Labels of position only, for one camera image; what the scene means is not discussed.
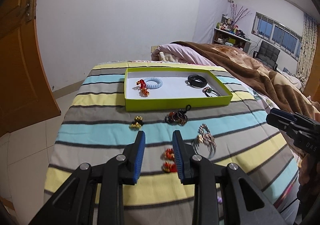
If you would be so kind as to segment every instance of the person's hand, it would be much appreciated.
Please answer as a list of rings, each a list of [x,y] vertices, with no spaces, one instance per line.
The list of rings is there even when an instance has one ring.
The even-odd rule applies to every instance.
[[[312,162],[310,154],[307,154],[301,162],[301,168],[299,173],[300,185],[305,185],[310,181],[310,172],[312,169]],[[312,194],[318,194],[320,192],[320,162],[317,163],[317,175],[313,180],[315,182],[312,188]]]

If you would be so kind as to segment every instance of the metal bolt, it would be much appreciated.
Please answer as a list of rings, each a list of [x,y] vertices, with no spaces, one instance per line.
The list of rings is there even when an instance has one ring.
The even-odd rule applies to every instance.
[[[201,157],[201,155],[194,154],[194,155],[192,156],[192,159],[195,160],[195,161],[201,161],[202,157]]]
[[[126,159],[126,157],[125,157],[124,154],[119,154],[119,155],[117,155],[116,159],[117,159],[118,161],[124,161],[124,160]]]
[[[229,168],[231,170],[237,170],[239,168],[239,166],[236,163],[232,162],[231,164],[229,164]]]
[[[80,164],[80,169],[81,170],[88,170],[89,166],[90,165],[88,163],[84,162],[84,163]]]

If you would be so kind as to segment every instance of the striped tablecloth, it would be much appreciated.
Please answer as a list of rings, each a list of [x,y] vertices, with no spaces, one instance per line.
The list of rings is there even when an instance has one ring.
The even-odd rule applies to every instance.
[[[124,74],[129,67],[182,67],[210,70],[232,92],[228,106],[192,108],[184,126],[164,121],[170,110],[126,112]],[[134,142],[137,131],[129,129],[136,115],[142,116],[141,130],[146,148],[141,176],[135,186],[124,185],[127,224],[191,224],[194,186],[183,186],[176,173],[164,173],[162,154],[171,146],[172,133],[180,130],[184,140],[193,140],[205,123],[215,137],[213,163],[237,163],[249,174],[268,199],[278,206],[297,179],[298,167],[279,130],[266,123],[266,112],[239,80],[221,67],[174,63],[118,62],[95,66],[85,79],[65,115],[50,159],[44,200],[62,185],[81,163],[105,163]],[[207,152],[201,148],[200,153]],[[100,188],[96,204],[99,204]],[[223,210],[220,206],[220,220]]]

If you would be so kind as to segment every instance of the wall outlet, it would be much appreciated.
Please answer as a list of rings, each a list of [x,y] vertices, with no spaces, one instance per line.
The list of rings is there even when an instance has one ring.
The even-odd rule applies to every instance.
[[[158,48],[160,45],[158,46],[151,46],[151,53],[155,51],[156,48]]]

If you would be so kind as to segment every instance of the blue stripe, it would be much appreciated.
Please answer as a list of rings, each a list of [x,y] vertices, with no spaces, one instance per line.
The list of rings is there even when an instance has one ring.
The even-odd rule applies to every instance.
[[[238,84],[241,84],[241,82],[234,78],[234,77],[218,77],[218,80],[220,80],[222,83],[227,83],[227,82],[233,82],[233,83],[238,83]]]
[[[282,195],[289,183],[292,181],[294,175],[298,171],[298,165],[293,158],[289,165],[279,175],[279,177],[263,192],[264,195],[274,204]]]
[[[215,136],[264,123],[266,116],[265,111],[257,111],[235,116],[188,121],[184,126],[173,126],[167,123],[145,124],[141,130],[146,134],[146,144],[171,142],[174,130],[180,130],[183,139],[190,140],[196,138],[199,126],[202,124],[206,124],[211,134]],[[127,124],[63,124],[59,129],[57,141],[126,145],[133,143],[136,135],[137,132],[130,130]]]
[[[89,76],[83,84],[97,83],[97,82],[119,82],[124,81],[124,75],[101,75],[101,76]]]

